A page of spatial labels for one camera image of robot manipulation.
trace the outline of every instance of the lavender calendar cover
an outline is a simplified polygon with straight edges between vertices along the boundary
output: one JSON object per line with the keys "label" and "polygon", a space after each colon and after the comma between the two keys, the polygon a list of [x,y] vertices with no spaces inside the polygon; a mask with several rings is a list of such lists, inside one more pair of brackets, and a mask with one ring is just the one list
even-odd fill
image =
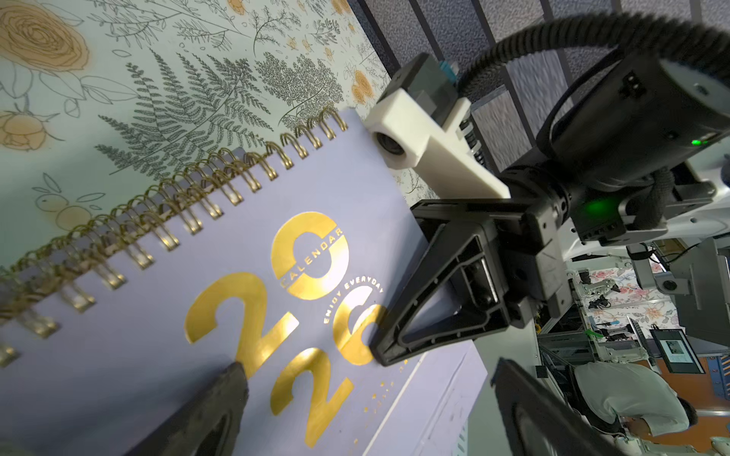
{"label": "lavender calendar cover", "polygon": [[96,299],[86,313],[41,301],[61,326],[50,338],[0,328],[22,354],[0,371],[0,441],[123,454],[238,360],[250,397],[234,454],[362,455],[419,361],[384,368],[366,344],[426,242],[357,114],[342,116],[349,129],[330,119],[337,138],[317,131],[308,158],[286,148],[292,169],[270,158],[272,182],[256,167],[258,192],[231,181],[241,204],[211,194],[222,217],[193,206],[194,236],[167,222],[176,249],[141,238],[151,267],[110,258],[127,279],[117,290],[81,276]]}

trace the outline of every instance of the floral wallpaper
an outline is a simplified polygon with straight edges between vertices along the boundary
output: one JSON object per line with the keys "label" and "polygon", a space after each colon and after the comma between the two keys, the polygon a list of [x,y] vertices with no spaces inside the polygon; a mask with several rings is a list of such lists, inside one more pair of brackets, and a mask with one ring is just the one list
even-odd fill
{"label": "floral wallpaper", "polygon": [[[653,263],[652,269],[655,273],[662,272],[661,265]],[[602,269],[591,271],[591,282],[600,282],[603,279],[614,279],[619,291],[610,291],[604,295],[611,303],[607,309],[589,309],[588,314],[593,316],[596,323],[620,321],[621,326],[628,325],[629,318],[639,323],[646,337],[650,337],[651,325],[657,325],[661,329],[678,329],[679,317],[677,308],[672,299],[658,290],[642,290],[632,268],[628,269]],[[591,299],[583,299],[583,304],[588,307]]]}
{"label": "floral wallpaper", "polygon": [[0,0],[0,23],[4,266],[219,147],[364,117],[389,82],[346,0]]}

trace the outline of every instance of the white shirt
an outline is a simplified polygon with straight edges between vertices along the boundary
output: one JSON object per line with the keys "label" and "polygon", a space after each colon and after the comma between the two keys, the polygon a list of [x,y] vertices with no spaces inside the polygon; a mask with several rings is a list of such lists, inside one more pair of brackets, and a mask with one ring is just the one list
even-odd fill
{"label": "white shirt", "polygon": [[605,422],[614,422],[617,415],[642,418],[653,436],[689,428],[677,393],[649,368],[588,363],[575,367],[575,379],[588,407]]}

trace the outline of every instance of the spiral binding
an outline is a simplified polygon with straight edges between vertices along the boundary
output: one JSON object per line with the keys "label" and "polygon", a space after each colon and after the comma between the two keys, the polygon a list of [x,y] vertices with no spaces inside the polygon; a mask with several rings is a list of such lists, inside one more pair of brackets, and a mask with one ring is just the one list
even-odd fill
{"label": "spiral binding", "polygon": [[[221,190],[234,206],[240,204],[244,199],[231,184],[233,178],[243,177],[251,192],[256,193],[262,185],[251,169],[261,166],[269,180],[277,179],[279,174],[266,160],[277,155],[285,169],[293,168],[294,162],[283,148],[292,144],[301,159],[308,157],[309,152],[299,137],[305,136],[312,147],[319,149],[323,143],[312,132],[319,126],[328,140],[334,139],[336,134],[326,122],[328,117],[337,122],[341,131],[347,130],[347,123],[333,107],[327,106],[318,116],[310,117],[305,125],[297,126],[294,135],[281,134],[281,146],[266,142],[263,155],[247,152],[243,158],[238,158],[232,151],[222,147],[217,152],[211,152],[208,158],[191,163],[172,177],[151,185],[143,194],[116,206],[109,214],[94,217],[68,234],[27,252],[9,269],[0,268],[0,289],[4,286],[4,290],[0,291],[10,296],[7,304],[0,305],[0,325],[15,320],[44,339],[53,335],[61,326],[34,311],[35,303],[59,292],[64,302],[83,313],[96,303],[96,299],[74,283],[76,278],[88,271],[95,271],[112,290],[123,286],[126,278],[106,262],[109,257],[124,251],[141,269],[150,267],[155,259],[137,243],[139,238],[153,232],[165,248],[174,250],[180,245],[180,240],[166,228],[167,220],[178,216],[191,234],[199,233],[203,229],[203,222],[192,212],[193,204],[201,203],[213,220],[222,217],[223,211],[211,202],[209,194]],[[181,185],[183,182],[187,184],[186,188]],[[88,240],[88,246],[78,246],[81,238]],[[52,261],[51,255],[59,251],[65,253],[66,257],[60,262]],[[28,280],[21,280],[21,272],[28,270],[36,271],[37,274]],[[8,366],[19,356],[17,350],[0,339],[0,367]]]}

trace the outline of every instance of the white 3d-printed bracket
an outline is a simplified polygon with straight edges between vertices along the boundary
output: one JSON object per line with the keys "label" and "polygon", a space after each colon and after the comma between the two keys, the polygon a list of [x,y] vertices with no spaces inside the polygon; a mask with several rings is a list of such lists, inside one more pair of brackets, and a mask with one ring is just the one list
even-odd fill
{"label": "white 3d-printed bracket", "polygon": [[[474,159],[459,128],[471,105],[466,98],[457,100],[442,128],[398,89],[372,108],[365,127],[388,168],[413,168],[439,198],[509,198],[509,188]],[[404,153],[385,150],[378,133],[391,137]]]}

